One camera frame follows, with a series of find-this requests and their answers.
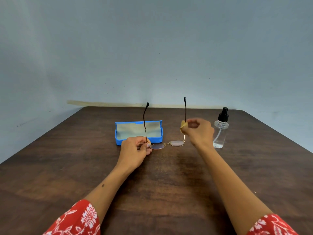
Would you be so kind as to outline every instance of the liquid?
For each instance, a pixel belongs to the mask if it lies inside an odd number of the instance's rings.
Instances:
[[[216,149],[221,149],[224,146],[228,126],[227,122],[218,120],[214,122],[213,147]]]

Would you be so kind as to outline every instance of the black spray nozzle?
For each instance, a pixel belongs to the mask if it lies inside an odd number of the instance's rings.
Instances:
[[[221,122],[227,122],[228,121],[228,114],[227,114],[228,108],[224,107],[222,112],[218,115],[218,120]]]

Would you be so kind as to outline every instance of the wooden table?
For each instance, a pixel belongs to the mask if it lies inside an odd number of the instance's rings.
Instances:
[[[143,108],[85,107],[0,165],[0,234],[42,234],[113,169],[119,121]],[[220,110],[188,109],[211,122]],[[163,141],[182,138],[184,109],[148,108]],[[313,234],[313,154],[256,118],[229,111],[221,156],[299,234]],[[183,147],[154,151],[118,191],[102,234],[235,234],[201,157]]]

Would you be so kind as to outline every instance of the clear plastic bottle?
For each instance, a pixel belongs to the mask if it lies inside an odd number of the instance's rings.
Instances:
[[[229,124],[228,121],[228,108],[224,107],[223,111],[219,114],[218,120],[214,122],[214,134],[213,134],[213,147],[221,149],[224,146],[226,131]]]

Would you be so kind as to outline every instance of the light blue wall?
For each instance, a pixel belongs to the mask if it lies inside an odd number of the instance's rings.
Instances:
[[[68,99],[181,105],[187,96],[190,106],[245,110],[313,152],[312,7],[0,0],[1,117],[49,107],[58,115]]]

